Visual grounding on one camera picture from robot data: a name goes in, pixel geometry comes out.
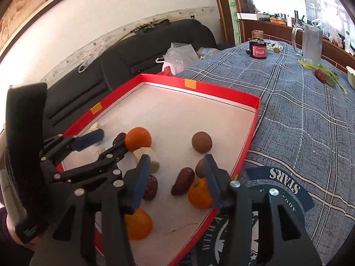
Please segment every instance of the brown ball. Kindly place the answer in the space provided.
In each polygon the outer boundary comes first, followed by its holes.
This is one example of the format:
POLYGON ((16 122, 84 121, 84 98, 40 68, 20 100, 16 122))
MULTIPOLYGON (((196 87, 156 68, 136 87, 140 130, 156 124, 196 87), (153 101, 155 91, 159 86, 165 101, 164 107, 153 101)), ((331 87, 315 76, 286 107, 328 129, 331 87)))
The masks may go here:
POLYGON ((198 178, 205 177, 205 174, 203 173, 203 158, 196 165, 195 173, 198 178))
POLYGON ((212 139, 206 132, 197 132, 192 137, 192 147, 199 153, 205 154, 212 149, 212 139))

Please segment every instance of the red tray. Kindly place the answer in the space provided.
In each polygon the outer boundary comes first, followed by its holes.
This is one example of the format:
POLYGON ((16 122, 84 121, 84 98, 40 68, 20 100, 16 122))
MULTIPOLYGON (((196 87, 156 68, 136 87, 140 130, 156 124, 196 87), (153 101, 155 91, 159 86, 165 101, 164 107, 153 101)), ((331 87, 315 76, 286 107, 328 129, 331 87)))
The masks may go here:
MULTIPOLYGON (((159 188, 153 201, 142 201, 153 220, 152 233, 131 241, 139 266, 176 265, 196 244, 217 214, 215 209, 195 209, 187 195, 172 196, 170 190, 179 171, 195 168, 203 158, 191 145, 198 131, 213 141, 210 153, 217 165, 236 179, 243 165, 258 119, 260 98, 232 89, 174 77, 141 74, 119 87, 81 117, 65 136, 87 133, 95 122, 105 131, 100 146, 71 153, 62 170, 94 162, 100 147, 111 147, 120 132, 146 128, 152 149, 160 161, 154 174, 159 188)), ((132 153, 118 163, 125 173, 136 166, 132 153)), ((101 214, 96 219, 96 247, 103 253, 101 214)))

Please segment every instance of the red date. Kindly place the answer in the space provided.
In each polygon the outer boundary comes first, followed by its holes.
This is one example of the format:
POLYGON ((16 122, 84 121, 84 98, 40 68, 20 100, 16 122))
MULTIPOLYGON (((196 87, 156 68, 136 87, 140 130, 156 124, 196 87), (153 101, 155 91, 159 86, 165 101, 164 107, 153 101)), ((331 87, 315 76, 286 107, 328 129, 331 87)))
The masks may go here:
POLYGON ((158 181, 153 175, 149 175, 143 199, 148 201, 153 200, 157 195, 157 191, 158 181))
POLYGON ((112 142, 112 146, 115 146, 117 144, 121 144, 122 142, 125 141, 125 138, 126 138, 126 133, 120 133, 116 136, 116 138, 113 140, 112 142))
POLYGON ((172 195, 173 196, 183 195, 187 191, 189 191, 189 188, 194 178, 195 178, 195 172, 191 168, 186 167, 182 169, 176 178, 175 184, 172 187, 172 195))
POLYGON ((327 82, 327 78, 321 69, 315 70, 314 75, 321 83, 325 84, 327 82))

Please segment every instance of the blue gripper pad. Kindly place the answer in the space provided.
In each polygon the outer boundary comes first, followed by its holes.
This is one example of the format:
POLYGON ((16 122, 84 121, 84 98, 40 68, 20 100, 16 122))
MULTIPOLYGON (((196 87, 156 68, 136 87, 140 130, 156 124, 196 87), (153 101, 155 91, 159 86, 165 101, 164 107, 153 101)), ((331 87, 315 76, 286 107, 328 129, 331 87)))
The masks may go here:
POLYGON ((90 132, 86 135, 78 137, 73 142, 71 148, 73 151, 82 151, 89 146, 102 141, 104 139, 105 132, 102 129, 97 129, 93 132, 90 132))
POLYGON ((131 209, 135 211, 141 206, 141 201, 146 191, 148 177, 150 175, 150 157, 146 154, 141 156, 135 169, 137 174, 136 184, 133 190, 131 209))
POLYGON ((213 200, 213 205, 217 210, 221 210, 221 190, 217 183, 216 177, 214 173, 218 171, 218 167, 214 158, 211 154, 205 155, 203 158, 203 173, 207 179, 207 185, 209 193, 211 194, 211 198, 213 200))

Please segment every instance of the black sofa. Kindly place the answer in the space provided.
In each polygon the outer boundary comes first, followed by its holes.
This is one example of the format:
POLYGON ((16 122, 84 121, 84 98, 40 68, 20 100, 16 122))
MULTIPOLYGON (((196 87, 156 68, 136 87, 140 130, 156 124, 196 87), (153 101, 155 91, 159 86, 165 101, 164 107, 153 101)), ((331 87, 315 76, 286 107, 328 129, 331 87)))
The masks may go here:
POLYGON ((70 71, 48 89, 44 109, 43 135, 47 139, 64 133, 96 103, 139 73, 156 74, 156 63, 172 42, 200 47, 226 49, 218 45, 212 32, 195 19, 160 24, 109 47, 85 71, 70 71))

